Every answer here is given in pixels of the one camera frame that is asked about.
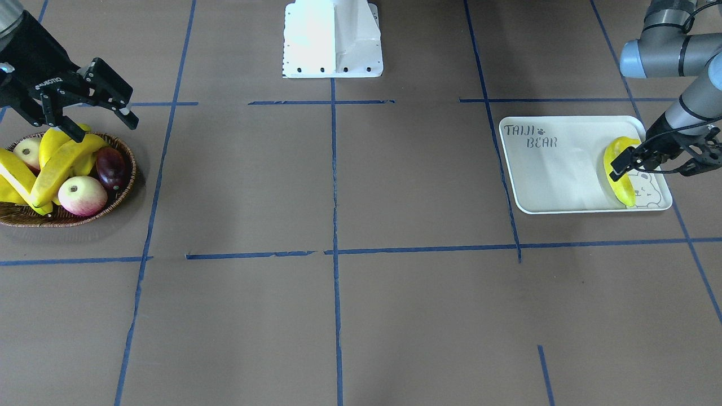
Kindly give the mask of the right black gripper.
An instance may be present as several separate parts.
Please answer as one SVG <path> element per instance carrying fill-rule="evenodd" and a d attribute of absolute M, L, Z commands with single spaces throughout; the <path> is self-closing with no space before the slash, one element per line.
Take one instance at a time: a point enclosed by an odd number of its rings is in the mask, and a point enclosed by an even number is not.
<path fill-rule="evenodd" d="M 113 111 L 129 129 L 139 119 L 131 111 L 133 87 L 101 58 L 80 77 L 77 64 L 29 11 L 2 11 L 2 107 L 12 108 L 35 127 L 47 125 L 80 143 L 86 131 L 64 108 L 87 97 Z"/>

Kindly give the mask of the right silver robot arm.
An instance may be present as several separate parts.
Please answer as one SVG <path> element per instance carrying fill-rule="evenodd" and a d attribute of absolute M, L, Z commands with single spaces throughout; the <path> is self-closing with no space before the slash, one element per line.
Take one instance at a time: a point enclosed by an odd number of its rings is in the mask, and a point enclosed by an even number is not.
<path fill-rule="evenodd" d="M 81 67 L 18 1 L 1 5 L 1 103 L 34 127 L 59 129 L 75 142 L 85 138 L 64 108 L 85 104 L 113 111 L 131 130 L 139 119 L 131 111 L 133 87 L 106 61 Z"/>

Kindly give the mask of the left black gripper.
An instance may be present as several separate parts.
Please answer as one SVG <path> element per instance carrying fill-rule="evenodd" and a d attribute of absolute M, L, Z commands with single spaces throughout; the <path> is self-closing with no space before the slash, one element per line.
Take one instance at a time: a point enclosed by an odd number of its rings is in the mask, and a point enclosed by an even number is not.
<path fill-rule="evenodd" d="M 652 127 L 646 133 L 645 147 L 616 146 L 611 149 L 608 180 L 618 182 L 632 171 L 655 173 L 660 165 L 683 153 L 689 159 L 675 170 L 683 176 L 693 176 L 720 168 L 720 129 L 707 127 L 700 135 L 671 131 L 666 127 Z"/>

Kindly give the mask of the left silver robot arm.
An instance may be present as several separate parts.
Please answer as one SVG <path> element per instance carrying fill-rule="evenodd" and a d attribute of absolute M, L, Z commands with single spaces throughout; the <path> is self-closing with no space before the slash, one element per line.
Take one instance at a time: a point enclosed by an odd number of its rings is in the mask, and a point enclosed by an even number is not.
<path fill-rule="evenodd" d="M 675 169 L 693 176 L 720 168 L 720 33 L 689 34 L 694 1 L 652 1 L 639 39 L 624 44 L 619 69 L 627 78 L 691 77 L 693 82 L 648 128 L 637 147 L 627 147 L 611 162 L 608 177 L 618 182 L 630 171 L 658 173 L 660 165 L 683 153 Z"/>

